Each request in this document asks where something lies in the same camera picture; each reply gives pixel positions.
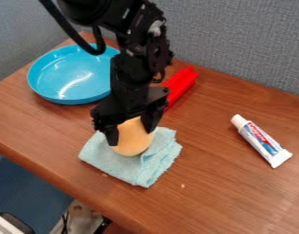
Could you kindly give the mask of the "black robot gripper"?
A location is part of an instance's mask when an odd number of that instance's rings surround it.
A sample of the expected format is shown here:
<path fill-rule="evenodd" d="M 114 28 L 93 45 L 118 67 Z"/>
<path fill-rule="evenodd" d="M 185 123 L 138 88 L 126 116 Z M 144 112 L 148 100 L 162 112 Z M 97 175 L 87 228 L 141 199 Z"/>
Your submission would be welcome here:
<path fill-rule="evenodd" d="M 122 123 L 140 117 L 152 133 L 162 120 L 170 89 L 150 86 L 157 74 L 148 58 L 121 54 L 110 61 L 111 92 L 91 110 L 94 129 L 105 133 L 110 146 L 119 143 Z"/>

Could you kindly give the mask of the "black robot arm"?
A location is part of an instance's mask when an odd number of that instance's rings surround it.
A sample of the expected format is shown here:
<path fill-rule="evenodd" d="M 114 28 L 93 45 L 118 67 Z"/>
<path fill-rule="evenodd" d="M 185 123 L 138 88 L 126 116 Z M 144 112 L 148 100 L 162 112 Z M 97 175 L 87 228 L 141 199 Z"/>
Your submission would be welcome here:
<path fill-rule="evenodd" d="M 111 92 L 91 111 L 94 129 L 115 146 L 119 125 L 138 117 L 152 133 L 168 106 L 170 89 L 157 85 L 174 57 L 165 12 L 150 0 L 58 0 L 58 4 L 73 23 L 93 28 L 98 42 L 102 28 L 117 36 L 121 53 L 110 61 Z"/>

